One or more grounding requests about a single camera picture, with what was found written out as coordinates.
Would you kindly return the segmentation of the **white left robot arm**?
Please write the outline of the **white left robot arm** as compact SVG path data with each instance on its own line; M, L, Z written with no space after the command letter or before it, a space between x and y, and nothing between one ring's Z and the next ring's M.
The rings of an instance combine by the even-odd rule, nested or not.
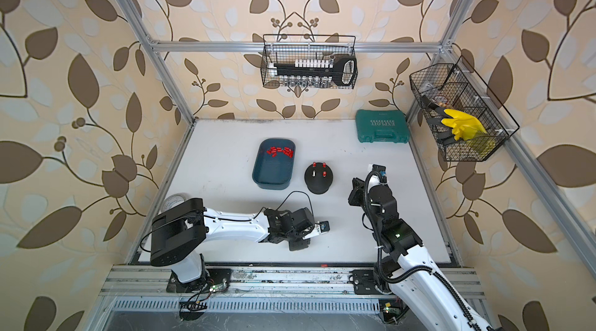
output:
M226 213L207 208L198 197L174 194L163 202L160 213L151 222L146 239L152 267L167 267L187 285L206 281L202 243L222 240L246 240L253 243L287 242L290 251L304 250L310 240L330 231L327 221L317 222L313 208L296 211L261 208L252 214Z

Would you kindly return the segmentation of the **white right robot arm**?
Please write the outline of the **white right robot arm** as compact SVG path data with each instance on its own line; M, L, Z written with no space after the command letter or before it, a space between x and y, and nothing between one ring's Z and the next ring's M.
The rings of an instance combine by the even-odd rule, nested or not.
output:
M398 212L386 167L372 165L352 180L349 204L370 222L377 246L377 286L402 300L428 330L493 330L431 258L422 238Z

